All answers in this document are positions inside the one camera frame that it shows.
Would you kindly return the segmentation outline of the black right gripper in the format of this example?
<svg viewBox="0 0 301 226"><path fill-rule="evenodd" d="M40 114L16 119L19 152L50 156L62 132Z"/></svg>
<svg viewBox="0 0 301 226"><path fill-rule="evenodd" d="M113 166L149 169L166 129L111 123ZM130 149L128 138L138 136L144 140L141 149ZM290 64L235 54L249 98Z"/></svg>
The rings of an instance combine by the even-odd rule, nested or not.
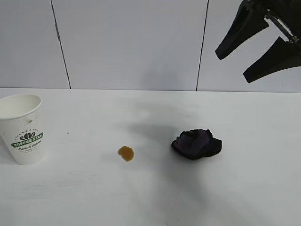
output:
<svg viewBox="0 0 301 226"><path fill-rule="evenodd" d="M300 0L244 0L240 3L234 21L226 36L215 50L222 60L243 42L266 29L265 16L292 42L278 37L268 51L243 73L251 83L269 74L299 67L301 49Z"/></svg>

